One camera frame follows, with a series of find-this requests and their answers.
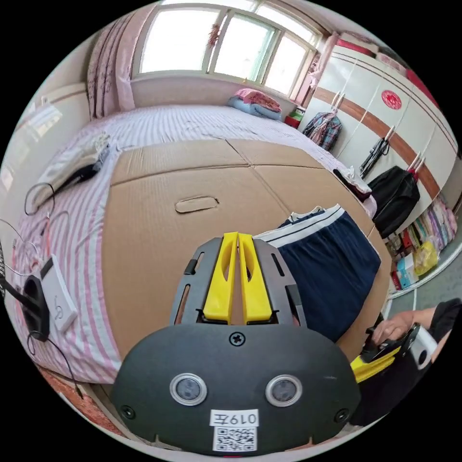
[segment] qr code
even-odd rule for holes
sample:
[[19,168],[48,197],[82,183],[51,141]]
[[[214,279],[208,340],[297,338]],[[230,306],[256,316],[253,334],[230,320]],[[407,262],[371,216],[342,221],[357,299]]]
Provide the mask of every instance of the qr code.
[[257,449],[257,427],[214,428],[214,451],[246,452]]

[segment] wall stripe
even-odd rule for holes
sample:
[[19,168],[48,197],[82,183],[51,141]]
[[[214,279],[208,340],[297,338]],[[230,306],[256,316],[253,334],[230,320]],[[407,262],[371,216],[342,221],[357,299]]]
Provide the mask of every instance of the wall stripe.
[[[334,92],[317,87],[313,98],[330,104],[334,96]],[[385,137],[390,130],[390,127],[387,124],[382,122],[370,112],[366,112],[363,107],[358,106],[351,100],[344,98],[338,109],[365,125],[380,138]],[[390,147],[397,152],[407,165],[410,165],[417,156],[417,153],[396,133],[390,137]],[[422,168],[419,170],[419,179],[430,197],[434,199],[438,195],[440,187],[425,164],[422,165]]]

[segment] cardboard sheet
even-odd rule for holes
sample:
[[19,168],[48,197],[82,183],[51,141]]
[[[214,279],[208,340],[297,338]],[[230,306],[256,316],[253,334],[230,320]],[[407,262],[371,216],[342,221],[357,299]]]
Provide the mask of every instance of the cardboard sheet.
[[[103,229],[103,284],[122,357],[168,325],[177,284],[198,246],[225,232],[259,234],[291,212],[339,203],[379,252],[364,307],[339,345],[350,360],[387,296],[391,259],[361,204],[302,150],[262,141],[191,141],[123,153]],[[239,274],[232,322],[242,323]]]

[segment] yellow bag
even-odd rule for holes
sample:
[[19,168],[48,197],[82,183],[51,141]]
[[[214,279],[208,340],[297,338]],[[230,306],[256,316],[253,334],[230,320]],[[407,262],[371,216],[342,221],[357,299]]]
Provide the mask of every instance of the yellow bag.
[[438,251],[431,240],[425,241],[414,253],[414,272],[423,276],[438,264]]

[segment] bed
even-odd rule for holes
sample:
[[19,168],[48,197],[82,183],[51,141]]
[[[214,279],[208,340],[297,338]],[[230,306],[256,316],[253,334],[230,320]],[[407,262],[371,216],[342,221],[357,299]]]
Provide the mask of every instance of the bed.
[[[56,254],[70,295],[79,316],[64,335],[53,340],[66,356],[76,380],[111,384],[121,359],[108,321],[102,282],[101,246],[105,205],[112,172],[120,152],[161,143],[213,139],[269,141],[300,148],[329,171],[342,164],[296,129],[284,123],[244,114],[234,108],[219,106],[165,106],[136,109],[97,120],[81,130],[54,159],[67,149],[86,143],[102,131],[116,143],[116,154],[91,180],[73,186],[56,196],[53,214],[66,210],[50,231],[51,249]],[[372,197],[363,204],[369,217],[376,211]],[[46,219],[44,207],[19,224],[22,236],[43,249],[40,235]],[[28,254],[18,252],[16,266],[26,272]],[[15,284],[21,280],[14,275]],[[12,321],[27,350],[27,328],[16,303]],[[61,353],[51,344],[35,342],[34,360],[40,366],[69,376]]]

